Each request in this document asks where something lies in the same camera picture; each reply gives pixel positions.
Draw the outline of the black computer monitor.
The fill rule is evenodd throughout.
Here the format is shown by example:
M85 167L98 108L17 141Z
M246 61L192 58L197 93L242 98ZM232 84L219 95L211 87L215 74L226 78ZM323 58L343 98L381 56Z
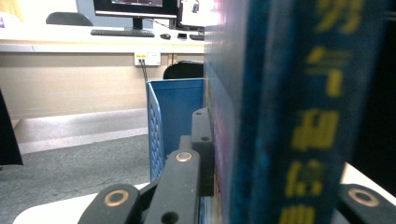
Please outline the black computer monitor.
M177 18L178 0L92 0L96 16L133 19L135 29L143 28L143 19Z

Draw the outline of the white office desk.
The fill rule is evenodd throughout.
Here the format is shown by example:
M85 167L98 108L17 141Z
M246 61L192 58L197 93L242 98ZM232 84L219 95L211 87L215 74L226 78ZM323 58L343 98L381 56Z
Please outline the white office desk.
M155 37L121 37L91 35L92 27L41 25L0 28L0 52L77 52L77 53L187 53L202 54L204 41L180 40L171 32L171 39Z

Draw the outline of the white wall power socket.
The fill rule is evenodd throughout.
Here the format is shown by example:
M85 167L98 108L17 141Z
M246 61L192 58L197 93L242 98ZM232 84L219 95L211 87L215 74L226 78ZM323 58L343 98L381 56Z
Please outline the white wall power socket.
M135 66L159 66L161 64L160 52L137 52L134 55Z

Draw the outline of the blue plastic file rack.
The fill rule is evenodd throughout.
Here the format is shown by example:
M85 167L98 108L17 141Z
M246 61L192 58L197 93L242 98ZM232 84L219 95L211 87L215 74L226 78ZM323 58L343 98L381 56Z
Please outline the blue plastic file rack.
M191 134L192 113L204 106L202 78L166 79L147 84L150 180L159 178L181 135Z

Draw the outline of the blue monster picture book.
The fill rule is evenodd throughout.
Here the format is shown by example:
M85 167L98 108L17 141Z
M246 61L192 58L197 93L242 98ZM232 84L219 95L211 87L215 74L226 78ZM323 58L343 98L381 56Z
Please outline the blue monster picture book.
M331 224L393 0L212 0L212 224Z

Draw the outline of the black curtain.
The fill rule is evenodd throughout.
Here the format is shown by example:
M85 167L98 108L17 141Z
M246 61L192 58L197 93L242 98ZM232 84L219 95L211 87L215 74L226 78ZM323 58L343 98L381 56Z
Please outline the black curtain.
M359 138L349 163L396 198L396 0L368 93Z

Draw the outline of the black folding chair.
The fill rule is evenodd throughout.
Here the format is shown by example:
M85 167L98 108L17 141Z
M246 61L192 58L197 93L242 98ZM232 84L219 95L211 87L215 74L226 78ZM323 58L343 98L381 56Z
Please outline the black folding chair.
M164 79L200 78L204 76L204 63L179 61L168 66L163 72Z

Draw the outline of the grey office chair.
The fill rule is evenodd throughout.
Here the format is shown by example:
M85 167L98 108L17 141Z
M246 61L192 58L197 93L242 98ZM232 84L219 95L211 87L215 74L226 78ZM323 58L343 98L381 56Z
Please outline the grey office chair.
M92 26L91 20L78 12L52 12L46 18L46 24Z

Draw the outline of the black keyboard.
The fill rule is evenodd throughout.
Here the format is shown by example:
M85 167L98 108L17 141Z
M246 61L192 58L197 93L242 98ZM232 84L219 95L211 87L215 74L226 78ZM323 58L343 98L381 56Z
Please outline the black keyboard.
M132 37L154 37L155 34L147 30L98 30L92 29L91 35L102 36L132 36Z

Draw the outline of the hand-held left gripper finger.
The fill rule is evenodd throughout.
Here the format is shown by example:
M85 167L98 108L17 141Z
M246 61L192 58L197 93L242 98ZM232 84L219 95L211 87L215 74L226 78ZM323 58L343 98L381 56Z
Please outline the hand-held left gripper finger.
M179 148L191 149L200 155L200 195L214 195L215 149L212 123L207 107L198 109L191 116L191 134L181 135Z

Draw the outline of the bright computer monitor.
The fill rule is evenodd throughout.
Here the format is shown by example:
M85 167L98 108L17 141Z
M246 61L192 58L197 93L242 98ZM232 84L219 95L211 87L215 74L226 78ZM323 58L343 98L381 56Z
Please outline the bright computer monitor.
M217 0L180 0L179 24L206 27L216 17Z

